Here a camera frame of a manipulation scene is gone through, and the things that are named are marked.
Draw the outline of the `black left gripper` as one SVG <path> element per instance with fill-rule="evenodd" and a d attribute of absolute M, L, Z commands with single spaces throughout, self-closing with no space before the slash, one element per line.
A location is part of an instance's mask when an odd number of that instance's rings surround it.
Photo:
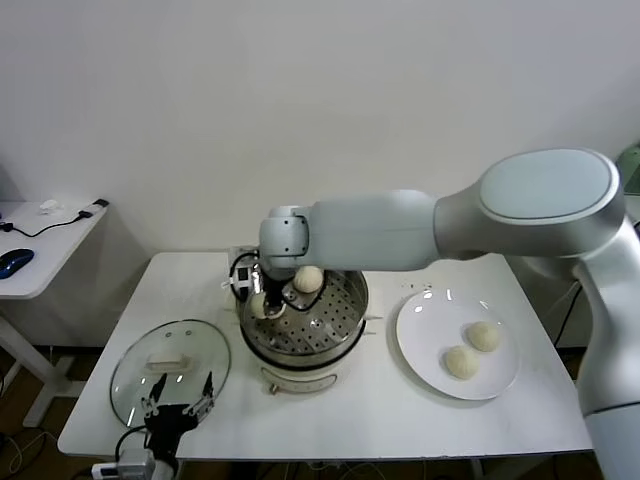
<path fill-rule="evenodd" d="M 144 424 L 150 433 L 147 447 L 155 458 L 174 458 L 181 437 L 194 430 L 199 422 L 196 415 L 207 415 L 214 407 L 214 384 L 212 372 L 205 380 L 199 400 L 191 405 L 160 405 L 159 400 L 167 381 L 163 373 L 152 386 L 149 394 L 141 398 Z"/>

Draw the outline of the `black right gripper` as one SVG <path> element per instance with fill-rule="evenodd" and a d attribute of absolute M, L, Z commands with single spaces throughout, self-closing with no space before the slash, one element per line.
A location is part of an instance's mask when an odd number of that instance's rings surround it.
<path fill-rule="evenodd" d="M 262 271 L 261 274 L 262 287 L 266 296 L 263 311 L 266 316 L 281 316 L 284 313 L 284 302 L 301 305 L 303 298 L 292 282 L 283 284 L 282 280 L 272 278 L 267 271 Z"/>

